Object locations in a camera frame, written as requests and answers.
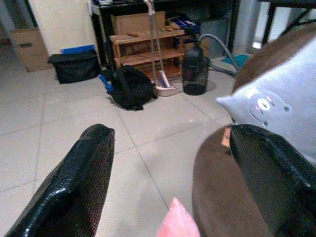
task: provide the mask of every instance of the table leg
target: table leg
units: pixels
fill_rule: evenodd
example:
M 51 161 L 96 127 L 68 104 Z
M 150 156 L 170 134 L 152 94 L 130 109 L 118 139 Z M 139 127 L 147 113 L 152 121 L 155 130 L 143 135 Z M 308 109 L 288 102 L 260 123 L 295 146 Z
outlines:
M 267 25 L 266 25 L 266 29 L 265 29 L 265 34 L 263 35 L 262 46 L 264 46 L 268 42 L 273 18 L 275 16 L 275 12 L 276 12 L 276 8 L 277 8 L 276 4 L 274 4 L 274 3 L 270 4 L 269 12 L 268 12 L 268 21 L 267 21 Z
M 240 0 L 233 1 L 231 26 L 229 31 L 228 50 L 233 53 Z
M 102 67 L 106 67 L 108 65 L 108 62 L 107 62 L 106 54 L 105 54 L 104 40 L 102 36 L 99 16 L 97 14 L 92 14 L 91 20 L 92 20 L 93 29 L 94 29 L 94 35 L 97 41 L 100 63 Z
M 111 16 L 108 14 L 102 14 L 102 23 L 103 23 L 103 29 L 104 29 L 104 34 L 105 34 L 105 40 L 106 40 L 106 51 L 108 54 L 108 59 L 109 59 L 109 64 L 110 68 L 112 71 L 116 69 L 115 63 L 114 63 L 114 58 L 113 58 L 113 47 L 112 47 L 112 42 L 110 39 L 110 36 L 114 35 L 114 30 L 113 30 L 113 25 L 112 25 L 112 19 Z

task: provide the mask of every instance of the black table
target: black table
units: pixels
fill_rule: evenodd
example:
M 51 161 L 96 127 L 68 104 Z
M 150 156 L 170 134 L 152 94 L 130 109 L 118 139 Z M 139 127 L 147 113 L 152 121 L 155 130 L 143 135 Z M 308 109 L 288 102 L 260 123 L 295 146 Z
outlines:
M 297 24 L 300 19 L 307 15 L 312 8 L 316 8 L 316 0 L 258 0 L 261 2 L 269 2 L 270 7 L 268 11 L 268 21 L 266 24 L 265 33 L 262 40 L 262 45 L 265 45 L 268 41 L 270 30 L 272 27 L 273 18 L 277 7 L 291 7 L 291 8 L 307 8 L 301 15 L 299 15 L 290 24 L 284 32 L 287 32 L 292 26 Z
M 237 25 L 238 11 L 240 0 L 155 0 L 156 11 L 176 10 L 177 8 L 187 6 L 201 6 L 208 7 L 211 17 L 222 17 L 230 9 L 232 10 L 231 27 L 229 33 L 228 49 L 233 51 L 235 31 Z M 97 41 L 98 52 L 100 56 L 101 66 L 115 69 L 113 48 L 110 36 L 114 34 L 111 15 L 129 15 L 136 13 L 148 12 L 147 6 L 143 2 L 114 2 L 111 5 L 97 6 L 92 4 L 92 24 Z M 105 33 L 105 40 L 103 39 L 102 28 Z

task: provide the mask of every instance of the vacuum cleaner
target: vacuum cleaner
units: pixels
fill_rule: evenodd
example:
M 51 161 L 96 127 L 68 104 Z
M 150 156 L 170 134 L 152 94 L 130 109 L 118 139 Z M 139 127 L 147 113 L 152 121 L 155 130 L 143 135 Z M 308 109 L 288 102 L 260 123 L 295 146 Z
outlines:
M 218 37 L 212 34 L 204 34 L 197 39 L 196 35 L 190 30 L 186 30 L 186 33 L 194 38 L 195 46 L 193 49 L 186 52 L 182 63 L 182 83 L 184 93 L 188 95 L 202 95 L 206 92 L 209 67 L 215 71 L 226 73 L 231 76 L 236 74 L 235 72 L 215 66 L 209 58 L 204 57 L 203 50 L 200 46 L 201 41 L 204 38 L 216 40 L 225 50 L 227 56 L 231 59 L 236 71 L 240 71 L 234 57 Z
M 179 94 L 181 91 L 177 88 L 170 85 L 166 73 L 163 70 L 162 56 L 161 56 L 161 47 L 159 42 L 159 33 L 158 33 L 158 25 L 156 20 L 156 12 L 154 0 L 144 0 L 148 7 L 148 14 L 150 17 L 150 32 L 151 32 L 151 52 L 152 52 L 152 68 L 153 68 L 153 77 L 154 77 L 154 85 L 157 91 L 157 95 L 159 96 L 172 96 Z M 157 39 L 157 48 L 159 54 L 160 61 L 160 71 L 159 71 L 159 80 L 157 80 L 156 76 L 156 64 L 155 64 L 155 48 L 154 48 L 154 27 L 156 30 L 156 39 Z

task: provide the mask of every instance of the black backpack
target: black backpack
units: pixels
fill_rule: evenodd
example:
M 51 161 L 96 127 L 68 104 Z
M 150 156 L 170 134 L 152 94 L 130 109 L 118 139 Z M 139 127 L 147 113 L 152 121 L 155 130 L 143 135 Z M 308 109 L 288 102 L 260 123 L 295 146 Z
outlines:
M 127 110 L 143 110 L 142 105 L 151 98 L 157 98 L 155 86 L 149 77 L 132 66 L 120 67 L 110 79 L 114 90 L 108 93 Z

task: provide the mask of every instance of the tile floor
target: tile floor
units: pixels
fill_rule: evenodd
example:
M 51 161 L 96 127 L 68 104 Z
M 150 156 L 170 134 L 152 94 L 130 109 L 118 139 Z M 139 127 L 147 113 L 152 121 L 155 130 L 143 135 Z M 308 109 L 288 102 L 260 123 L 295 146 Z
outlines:
M 173 197 L 192 212 L 197 150 L 208 135 L 230 123 L 215 97 L 229 94 L 235 80 L 216 72 L 209 79 L 215 88 L 204 95 L 158 98 L 143 111 L 126 111 L 112 104 L 99 79 L 60 85 L 54 70 L 27 73 L 13 50 L 0 46 L 0 236 L 95 123 L 116 131 L 97 236 L 154 237 Z

